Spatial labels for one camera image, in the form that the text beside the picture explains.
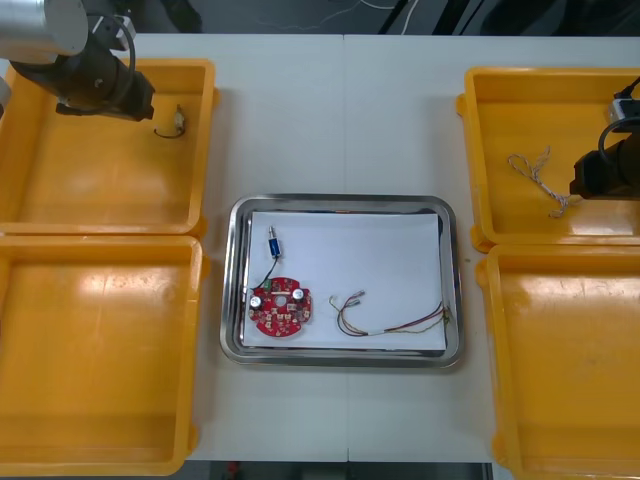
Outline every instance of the cable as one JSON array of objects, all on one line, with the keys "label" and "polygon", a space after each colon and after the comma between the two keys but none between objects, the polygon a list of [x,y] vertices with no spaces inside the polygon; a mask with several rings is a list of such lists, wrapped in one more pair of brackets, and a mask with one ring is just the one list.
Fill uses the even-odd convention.
[{"label": "cable", "polygon": [[276,264],[278,263],[278,258],[280,257],[275,257],[273,260],[273,265],[271,265],[271,269],[269,270],[269,273],[267,273],[264,278],[262,279],[262,281],[258,284],[257,287],[253,287],[253,290],[257,290],[258,288],[260,288],[262,285],[264,285],[264,282],[266,282],[267,280],[269,280],[269,277],[271,276],[271,274],[273,273],[273,269],[276,268]]},{"label": "cable", "polygon": [[464,32],[467,29],[467,27],[469,26],[469,24],[471,23],[471,20],[473,20],[473,18],[476,16],[476,13],[478,13],[478,10],[480,10],[480,7],[482,7],[483,4],[484,4],[484,0],[480,0],[478,5],[476,5],[476,8],[473,10],[473,12],[471,12],[471,15],[469,15],[469,18],[467,18],[467,21],[464,23],[464,25],[463,25],[462,29],[460,30],[460,33],[458,33],[458,35],[464,35]]},{"label": "cable", "polygon": [[411,9],[409,10],[407,19],[404,21],[404,27],[402,28],[402,33],[400,33],[400,35],[404,35],[406,33],[407,28],[409,27],[409,22],[411,21],[411,15],[413,15],[413,11],[416,9],[419,3],[420,3],[420,0],[413,1],[413,5],[411,5]]},{"label": "cable", "polygon": [[[431,312],[430,314],[422,318],[419,318],[412,322],[405,323],[403,325],[385,328],[384,330],[380,330],[377,332],[368,332],[355,327],[354,325],[349,323],[345,317],[345,311],[348,308],[355,307],[356,305],[360,305],[360,297],[362,297],[364,294],[365,294],[364,290],[360,290],[359,292],[354,293],[349,298],[347,298],[347,300],[344,302],[341,308],[334,303],[333,296],[329,298],[329,304],[338,312],[336,316],[336,324],[338,325],[338,328],[342,333],[350,337],[370,337],[375,335],[384,335],[387,333],[423,333],[435,327],[436,325],[440,324],[441,322],[446,322],[448,320],[446,309],[444,308],[443,303],[441,301],[433,312]],[[409,330],[410,328],[416,327],[418,325],[423,324],[424,322],[427,322],[428,320],[432,320],[433,318],[436,318],[438,315],[441,315],[440,319],[432,323],[431,325],[428,325],[426,328],[422,330]]]},{"label": "cable", "polygon": [[614,95],[614,98],[631,98],[631,94],[633,94],[633,90],[640,83],[640,77],[636,78],[631,85],[624,87],[618,93]]},{"label": "cable", "polygon": [[369,3],[365,0],[360,0],[360,3],[366,5],[367,7],[375,8],[376,10],[393,10],[394,7],[383,7],[381,5],[374,5],[373,3]]},{"label": "cable", "polygon": [[80,116],[88,116],[88,115],[100,115],[109,111],[111,108],[117,106],[124,97],[127,95],[131,86],[133,85],[133,81],[135,80],[136,73],[136,48],[133,44],[133,36],[131,32],[127,29],[124,23],[120,19],[118,19],[114,15],[106,14],[106,13],[98,13],[98,12],[87,12],[87,17],[105,17],[111,19],[113,23],[115,23],[124,33],[125,38],[127,39],[127,46],[129,47],[129,69],[127,70],[127,81],[125,86],[120,89],[120,91],[116,92],[112,98],[107,100],[107,103],[102,107],[93,108],[89,110],[82,110],[79,108],[69,107],[67,105],[63,105],[65,112],[72,115],[80,115]]},{"label": "cable", "polygon": [[626,117],[626,118],[617,120],[612,124],[610,124],[607,128],[605,128],[600,134],[600,138],[598,139],[598,152],[600,153],[600,156],[605,162],[611,165],[615,165],[615,162],[611,160],[607,155],[607,152],[604,147],[604,144],[607,140],[607,135],[609,135],[616,128],[623,127],[626,124],[630,124],[630,123],[640,123],[640,117]]},{"label": "cable", "polygon": [[406,7],[408,3],[409,0],[398,0],[398,3],[396,3],[395,7],[393,7],[393,10],[391,10],[391,13],[382,24],[382,27],[380,27],[378,35],[386,35],[389,32],[389,29],[398,19],[398,17],[404,10],[404,7]]},{"label": "cable", "polygon": [[266,27],[273,27],[273,28],[277,28],[279,30],[300,30],[300,31],[307,31],[307,30],[316,30],[318,28],[320,28],[324,23],[328,22],[329,20],[331,20],[332,18],[335,18],[339,15],[342,15],[343,13],[347,13],[350,12],[352,10],[355,10],[356,7],[358,5],[360,5],[361,0],[358,0],[355,4],[353,4],[351,7],[349,8],[345,8],[344,10],[339,10],[335,13],[332,13],[329,16],[324,17],[322,20],[320,20],[320,23],[318,23],[317,25],[311,25],[309,27],[300,27],[298,25],[286,25],[286,26],[281,26],[281,25],[276,25],[275,23],[268,23],[268,22],[261,22],[260,20],[255,20],[255,22],[259,25],[264,25]]},{"label": "cable", "polygon": [[174,138],[180,138],[181,136],[183,136],[186,133],[186,130],[181,128],[181,129],[178,129],[178,132],[175,135],[164,135],[164,134],[158,132],[157,128],[154,128],[153,129],[153,133],[155,133],[160,138],[166,138],[168,140],[171,140],[171,139],[174,139]]}]

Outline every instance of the floor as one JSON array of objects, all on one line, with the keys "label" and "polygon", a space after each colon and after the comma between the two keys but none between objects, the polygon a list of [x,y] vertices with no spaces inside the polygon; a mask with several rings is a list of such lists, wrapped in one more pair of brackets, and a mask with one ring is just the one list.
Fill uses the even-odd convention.
[{"label": "floor", "polygon": [[[110,9],[113,2],[128,2],[133,10],[136,29],[142,33],[176,33],[160,0],[83,0],[92,9]],[[376,34],[397,0],[190,0],[202,18],[204,33],[313,33]],[[448,0],[413,0],[393,24],[389,34],[398,35],[404,28],[412,6],[407,35],[430,35]],[[525,32],[525,35],[550,35],[558,26],[567,0],[556,0],[553,6]],[[617,0],[638,2],[640,0]],[[454,34],[460,34],[469,19],[465,35],[478,35],[486,15],[498,0],[470,0]],[[640,34],[640,8],[612,32],[614,35]]]},{"label": "floor", "polygon": [[[101,480],[490,480],[482,464],[244,462],[236,476],[224,462],[186,462],[169,477],[102,477]],[[96,477],[75,477],[88,480]],[[5,478],[3,480],[20,480]]]}]

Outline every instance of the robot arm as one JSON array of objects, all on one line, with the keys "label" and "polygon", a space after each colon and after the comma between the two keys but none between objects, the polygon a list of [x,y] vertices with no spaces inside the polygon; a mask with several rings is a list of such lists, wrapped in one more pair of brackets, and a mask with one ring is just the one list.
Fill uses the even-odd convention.
[{"label": "robot arm", "polygon": [[[98,23],[101,31],[90,32],[80,0],[0,0],[0,57],[57,96],[58,113],[152,118],[154,89],[135,71],[130,22],[104,16]],[[110,51],[123,38],[131,69]],[[9,93],[0,79],[0,115]]]},{"label": "robot arm", "polygon": [[[598,141],[598,149],[575,164],[570,192],[583,198],[601,200],[640,199],[640,100],[632,97],[640,78],[614,95],[609,108],[610,124]],[[631,133],[605,148],[611,132]]]}]

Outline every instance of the white table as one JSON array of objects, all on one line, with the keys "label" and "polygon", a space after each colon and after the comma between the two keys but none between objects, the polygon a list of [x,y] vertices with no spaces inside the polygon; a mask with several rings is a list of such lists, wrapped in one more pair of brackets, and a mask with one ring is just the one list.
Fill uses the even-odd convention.
[{"label": "white table", "polygon": [[[637,39],[139,35],[141,57],[216,63],[193,459],[489,462],[493,433],[481,255],[462,125],[474,65],[637,66]],[[466,351],[446,371],[245,367],[219,347],[225,224],[257,193],[428,194],[458,220]],[[269,412],[277,410],[281,416]]]}]

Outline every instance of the small electronic component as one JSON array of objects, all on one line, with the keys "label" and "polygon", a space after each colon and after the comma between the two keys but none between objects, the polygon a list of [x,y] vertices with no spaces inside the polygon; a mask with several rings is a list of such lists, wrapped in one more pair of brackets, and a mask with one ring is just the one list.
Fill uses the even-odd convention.
[{"label": "small electronic component", "polygon": [[260,308],[262,306],[262,299],[254,295],[251,297],[251,300],[249,300],[249,305],[251,308]]},{"label": "small electronic component", "polygon": [[296,288],[291,296],[296,302],[299,302],[304,299],[304,291],[301,288]]},{"label": "small electronic component", "polygon": [[280,244],[276,238],[276,231],[273,227],[269,227],[269,250],[271,250],[271,258],[278,258],[280,254]]},{"label": "small electronic component", "polygon": [[[261,308],[253,307],[254,299],[260,301]],[[311,318],[309,290],[300,288],[300,282],[292,278],[276,277],[255,288],[249,304],[252,307],[249,318],[256,322],[258,330],[270,337],[298,333]]]},{"label": "small electronic component", "polygon": [[157,128],[153,129],[153,133],[161,138],[180,138],[187,132],[187,120],[184,117],[184,111],[182,107],[178,105],[176,107],[176,113],[173,115],[173,127],[175,129],[174,133],[160,133]]}]

